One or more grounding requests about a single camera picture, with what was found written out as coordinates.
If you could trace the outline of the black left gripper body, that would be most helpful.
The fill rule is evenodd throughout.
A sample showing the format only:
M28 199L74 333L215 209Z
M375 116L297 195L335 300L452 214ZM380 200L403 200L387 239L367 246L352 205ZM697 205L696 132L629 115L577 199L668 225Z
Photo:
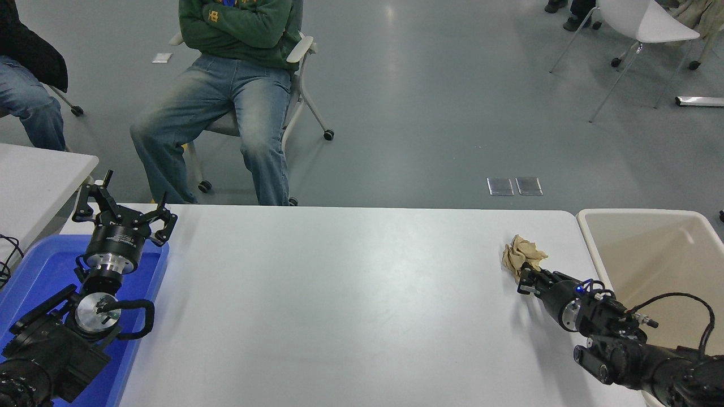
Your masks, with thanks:
M143 252L143 245L151 231L152 229L148 225L96 225L85 251L84 260L88 261L91 257L112 253L129 261L138 261Z

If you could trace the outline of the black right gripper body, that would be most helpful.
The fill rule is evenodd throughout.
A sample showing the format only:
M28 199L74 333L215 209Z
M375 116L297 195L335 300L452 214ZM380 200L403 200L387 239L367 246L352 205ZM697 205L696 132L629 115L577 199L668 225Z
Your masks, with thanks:
M541 290L541 301L546 312L566 331L579 331L580 286L581 282L577 280L561 280Z

